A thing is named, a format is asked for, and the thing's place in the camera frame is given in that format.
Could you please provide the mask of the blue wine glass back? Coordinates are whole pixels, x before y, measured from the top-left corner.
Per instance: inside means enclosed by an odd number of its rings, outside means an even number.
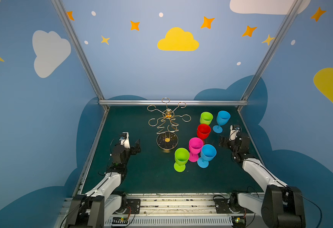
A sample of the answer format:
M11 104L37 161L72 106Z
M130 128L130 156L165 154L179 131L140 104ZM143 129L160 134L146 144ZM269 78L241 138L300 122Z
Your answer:
M202 147L200 152L200 158L197 160L197 164L201 168L207 168L209 162L217 155L216 148L211 144L206 144Z

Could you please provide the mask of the blue wine glass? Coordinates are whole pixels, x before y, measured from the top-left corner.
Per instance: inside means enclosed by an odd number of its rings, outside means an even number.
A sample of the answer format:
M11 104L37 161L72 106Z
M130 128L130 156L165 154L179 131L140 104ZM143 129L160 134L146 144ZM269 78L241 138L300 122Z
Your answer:
M206 144L202 147L200 152L200 158L197 160L197 164L201 168L207 168L209 162L217 155L216 148L211 144Z
M230 118L231 114L229 112L219 111L216 118L217 125L213 126L213 131L217 134L222 133L223 132L222 126L227 124Z

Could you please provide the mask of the red wine glass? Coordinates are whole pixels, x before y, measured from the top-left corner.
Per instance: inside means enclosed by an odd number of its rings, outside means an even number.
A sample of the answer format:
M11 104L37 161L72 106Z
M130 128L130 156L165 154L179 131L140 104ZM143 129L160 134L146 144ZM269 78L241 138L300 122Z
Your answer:
M200 124L197 128L197 137L205 140L211 133L211 127L207 124Z

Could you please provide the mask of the blue wine glass front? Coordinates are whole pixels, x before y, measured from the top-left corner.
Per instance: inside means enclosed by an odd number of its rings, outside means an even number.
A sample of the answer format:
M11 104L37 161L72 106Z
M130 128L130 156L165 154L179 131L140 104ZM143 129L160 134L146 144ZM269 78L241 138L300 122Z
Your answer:
M219 111L216 118L217 125L213 126L213 131L217 134L222 133L223 132L222 126L227 124L230 118L231 114L229 112Z

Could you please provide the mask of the pink wine glass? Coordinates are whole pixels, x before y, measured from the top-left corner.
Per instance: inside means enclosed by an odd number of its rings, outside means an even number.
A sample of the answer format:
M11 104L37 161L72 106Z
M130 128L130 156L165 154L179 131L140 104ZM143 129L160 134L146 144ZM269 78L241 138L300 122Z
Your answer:
M202 147L204 146L204 142L202 139L198 138L198 137L194 137L192 139L190 139L189 141L189 161L190 162L197 162L197 160L199 159L199 153L202 150Z

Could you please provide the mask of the green wine glass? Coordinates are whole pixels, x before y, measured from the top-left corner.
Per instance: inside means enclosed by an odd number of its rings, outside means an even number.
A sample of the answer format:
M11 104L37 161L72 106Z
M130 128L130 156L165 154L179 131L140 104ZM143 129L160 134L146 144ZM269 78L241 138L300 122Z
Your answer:
M214 116L210 112L202 112L200 115L200 124L210 125Z
M189 161L190 154L185 148L178 148L175 151L174 169L181 173L185 170L185 164Z

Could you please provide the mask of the gold wire wine glass rack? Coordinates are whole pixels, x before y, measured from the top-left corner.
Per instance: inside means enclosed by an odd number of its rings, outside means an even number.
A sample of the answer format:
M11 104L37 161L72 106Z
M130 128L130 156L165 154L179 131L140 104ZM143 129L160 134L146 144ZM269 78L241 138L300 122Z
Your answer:
M191 121L191 116L188 114L176 115L178 108L184 109L187 107L185 102L178 102L175 108L168 107L171 100L167 97L163 98L161 102L165 104L164 111L158 109L155 105L149 105L147 107L149 112L158 111L161 113L161 117L149 119L148 125L157 128L157 146L164 153L169 153L171 150L175 149L179 143L179 138L176 134L179 131L179 124L176 122L177 118L181 118L182 121L187 123Z

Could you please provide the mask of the green wine glass back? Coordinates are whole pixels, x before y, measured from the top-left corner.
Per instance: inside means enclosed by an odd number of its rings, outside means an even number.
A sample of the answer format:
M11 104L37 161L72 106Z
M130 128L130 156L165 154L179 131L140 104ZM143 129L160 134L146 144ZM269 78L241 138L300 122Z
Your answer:
M174 169L181 173L185 170L185 164L189 161L190 154L185 148L178 148L175 151Z

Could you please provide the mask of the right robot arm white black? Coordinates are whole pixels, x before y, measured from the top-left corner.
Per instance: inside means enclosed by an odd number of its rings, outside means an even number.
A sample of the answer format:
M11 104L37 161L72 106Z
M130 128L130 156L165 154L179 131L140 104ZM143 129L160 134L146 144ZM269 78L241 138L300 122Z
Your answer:
M237 132L221 136L219 145L232 152L239 163L260 186L264 197L247 192L232 192L228 206L232 213L247 209L262 217L269 228L304 228L306 226L303 196L300 189L290 187L273 175L247 148L250 138Z

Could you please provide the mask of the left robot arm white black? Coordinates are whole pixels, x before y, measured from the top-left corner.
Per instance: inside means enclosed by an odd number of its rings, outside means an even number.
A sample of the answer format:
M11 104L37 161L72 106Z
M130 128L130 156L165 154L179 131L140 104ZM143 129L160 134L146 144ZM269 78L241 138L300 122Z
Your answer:
M140 140L130 146L125 135L112 149L112 164L104 178L85 194L73 197L69 212L61 222L61 228L103 228L116 211L126 209L126 194L115 189L124 181L130 156L141 152Z

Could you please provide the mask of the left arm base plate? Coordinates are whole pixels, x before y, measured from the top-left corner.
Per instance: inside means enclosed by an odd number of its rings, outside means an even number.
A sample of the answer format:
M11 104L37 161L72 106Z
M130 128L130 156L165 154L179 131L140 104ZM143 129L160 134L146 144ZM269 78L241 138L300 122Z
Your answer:
M140 199L123 199L121 207L116 211L116 214L139 214L140 204Z

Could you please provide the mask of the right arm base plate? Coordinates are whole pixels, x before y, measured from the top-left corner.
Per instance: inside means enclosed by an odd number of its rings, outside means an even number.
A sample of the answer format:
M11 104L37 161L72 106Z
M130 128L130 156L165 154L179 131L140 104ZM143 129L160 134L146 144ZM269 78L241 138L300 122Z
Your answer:
M247 212L248 214L253 214L252 211L243 208L235 201L230 201L230 199L224 198L214 198L215 209L217 214L244 214Z

